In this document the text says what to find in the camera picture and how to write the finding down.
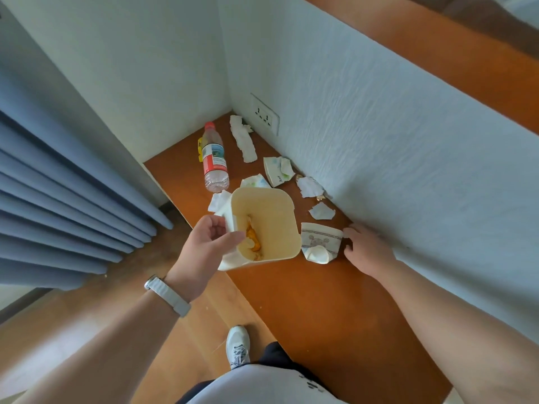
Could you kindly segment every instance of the electrical socket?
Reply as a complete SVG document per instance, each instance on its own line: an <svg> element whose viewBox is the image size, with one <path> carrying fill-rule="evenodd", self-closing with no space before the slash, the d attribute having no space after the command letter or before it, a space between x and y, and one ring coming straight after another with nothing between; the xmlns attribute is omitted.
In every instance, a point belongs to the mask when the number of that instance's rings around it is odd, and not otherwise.
<svg viewBox="0 0 539 404"><path fill-rule="evenodd" d="M279 135L279 115L253 94L251 94L251 109L252 115L255 116L260 125L263 125L274 135Z"/></svg>

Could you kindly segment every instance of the pants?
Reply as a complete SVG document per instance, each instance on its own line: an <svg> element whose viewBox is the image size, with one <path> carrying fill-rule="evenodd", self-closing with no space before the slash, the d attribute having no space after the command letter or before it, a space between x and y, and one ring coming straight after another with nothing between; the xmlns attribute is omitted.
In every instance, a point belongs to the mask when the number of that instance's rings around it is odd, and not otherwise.
<svg viewBox="0 0 539 404"><path fill-rule="evenodd" d="M296 370L297 372L305 376L305 378L319 384L320 386L325 388L327 391L329 391L329 389L324 385L324 383L316 375L314 375L308 368L303 367L301 364L298 364L292 361L292 359L290 359L288 354L286 354L286 352L283 350L283 348L277 341L274 341L273 343L268 344L266 346L266 349L264 349L264 354L262 355L260 360L256 361L253 364L261 364L262 366L269 366L269 367L286 368L287 370ZM188 403L195 395L199 394L204 388L208 387L213 381L215 380L208 380L208 381L203 381L203 382L198 383L191 390L186 392L176 404Z"/></svg>

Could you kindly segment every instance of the shoe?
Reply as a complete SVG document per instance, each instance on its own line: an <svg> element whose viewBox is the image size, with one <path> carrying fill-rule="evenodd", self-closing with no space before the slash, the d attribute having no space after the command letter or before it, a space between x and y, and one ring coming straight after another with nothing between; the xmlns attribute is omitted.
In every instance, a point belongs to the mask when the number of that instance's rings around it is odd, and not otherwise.
<svg viewBox="0 0 539 404"><path fill-rule="evenodd" d="M229 360L232 370L251 362L249 359L250 348L251 340L243 326L234 326L230 329L226 338L226 358Z"/></svg>

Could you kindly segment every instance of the person's right arm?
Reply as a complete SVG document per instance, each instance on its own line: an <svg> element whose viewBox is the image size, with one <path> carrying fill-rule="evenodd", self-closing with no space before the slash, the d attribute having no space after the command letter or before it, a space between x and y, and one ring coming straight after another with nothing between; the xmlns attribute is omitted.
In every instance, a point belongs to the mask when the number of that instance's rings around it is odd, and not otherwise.
<svg viewBox="0 0 539 404"><path fill-rule="evenodd" d="M384 286L438 367L467 404L539 403L539 346L512 327L430 282L375 233L346 228L344 251Z"/></svg>

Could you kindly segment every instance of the plastic container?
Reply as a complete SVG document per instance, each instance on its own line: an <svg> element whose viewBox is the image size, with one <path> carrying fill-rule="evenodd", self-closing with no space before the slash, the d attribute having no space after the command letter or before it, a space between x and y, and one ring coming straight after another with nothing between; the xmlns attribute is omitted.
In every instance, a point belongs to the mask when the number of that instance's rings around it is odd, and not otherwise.
<svg viewBox="0 0 539 404"><path fill-rule="evenodd" d="M215 130L212 121L204 125L202 135L202 158L204 163L204 181L212 193L220 193L229 187L229 174L226 169L223 140Z"/></svg>
<svg viewBox="0 0 539 404"><path fill-rule="evenodd" d="M294 215L294 202L283 190L240 187L215 213L226 220L227 231L245 231L247 219L262 245L261 258L254 261L248 241L223 257L219 270L227 271L266 262L287 260L301 250L301 235Z"/></svg>

